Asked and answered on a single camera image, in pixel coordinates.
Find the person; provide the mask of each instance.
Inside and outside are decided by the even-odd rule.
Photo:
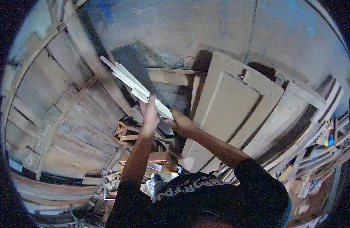
[[[162,185],[151,200],[140,186],[159,117],[156,96],[141,103],[144,117],[134,149],[122,172],[121,183],[106,227],[285,227],[291,201],[284,186],[241,150],[225,143],[172,110],[165,120],[180,135],[201,144],[234,169],[240,185],[216,176],[190,173]]]

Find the stacked lumber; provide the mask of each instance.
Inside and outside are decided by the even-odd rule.
[[[70,186],[48,184],[13,172],[10,173],[14,186],[23,200],[49,207],[69,207],[84,205],[95,194],[96,186]]]

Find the white wooden plank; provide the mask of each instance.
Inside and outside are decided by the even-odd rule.
[[[227,63],[229,64],[217,58],[216,52],[214,53],[193,120],[197,127],[225,142],[246,118],[260,96],[242,80],[233,77],[240,73],[238,69],[231,67],[225,72],[224,65]],[[213,154],[200,144],[187,139],[179,163],[186,170],[197,172],[212,157]]]
[[[117,123],[112,123],[109,114],[87,94],[82,96],[74,110],[108,136],[112,136],[117,128]]]

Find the wood scrap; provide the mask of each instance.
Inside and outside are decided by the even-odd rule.
[[[339,121],[337,120],[336,117],[334,117],[334,125],[333,125],[333,142],[334,144],[337,143],[337,133],[338,133],[338,129],[339,129]]]
[[[84,177],[81,183],[83,185],[100,185],[103,184],[103,178]]]

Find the wooden plank wall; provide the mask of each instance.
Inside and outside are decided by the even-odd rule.
[[[32,34],[25,46],[34,51],[39,42]],[[9,157],[37,171],[41,151],[32,144],[41,135],[39,130],[45,129],[48,110],[53,106],[58,115],[64,112],[72,95],[93,76],[65,31],[52,39],[29,67],[13,99],[6,128]],[[54,132],[43,171],[83,178],[91,170],[102,169],[116,151],[118,145],[111,136],[124,115],[96,81]]]

